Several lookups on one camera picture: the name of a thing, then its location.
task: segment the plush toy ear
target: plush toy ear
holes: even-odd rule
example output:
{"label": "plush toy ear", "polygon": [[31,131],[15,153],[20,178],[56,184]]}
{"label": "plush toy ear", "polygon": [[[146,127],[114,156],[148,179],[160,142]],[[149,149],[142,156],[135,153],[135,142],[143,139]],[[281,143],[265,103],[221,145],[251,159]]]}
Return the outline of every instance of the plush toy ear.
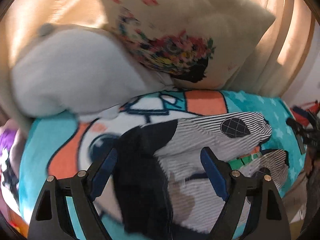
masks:
{"label": "plush toy ear", "polygon": [[49,35],[54,31],[55,27],[51,23],[45,23],[38,29],[39,36],[46,36]]}

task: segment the blanket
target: blanket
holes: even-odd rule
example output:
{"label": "blanket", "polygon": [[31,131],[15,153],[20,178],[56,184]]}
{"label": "blanket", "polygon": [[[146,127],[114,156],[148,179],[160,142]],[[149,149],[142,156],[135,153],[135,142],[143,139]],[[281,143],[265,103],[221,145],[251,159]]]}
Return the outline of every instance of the blanket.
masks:
{"label": "blanket", "polygon": [[[112,142],[128,130],[147,123],[158,123],[178,118],[233,112],[259,112],[272,127],[264,149],[283,149],[289,153],[287,180],[279,189],[281,196],[292,186],[304,163],[295,135],[285,124],[291,112],[279,98],[263,98],[244,92],[176,90],[162,91],[132,99],[112,120],[97,119],[81,123],[77,117],[63,112],[56,116],[37,119],[32,126],[20,166],[20,212],[29,222],[37,196],[48,175],[58,179],[71,177],[86,170],[101,150],[108,150]],[[139,234],[127,234],[119,221],[120,211],[112,198],[111,179],[96,207],[101,220],[114,239],[145,239]],[[68,208],[79,239],[85,239],[77,221],[72,199]],[[235,237],[244,229],[238,226]]]}

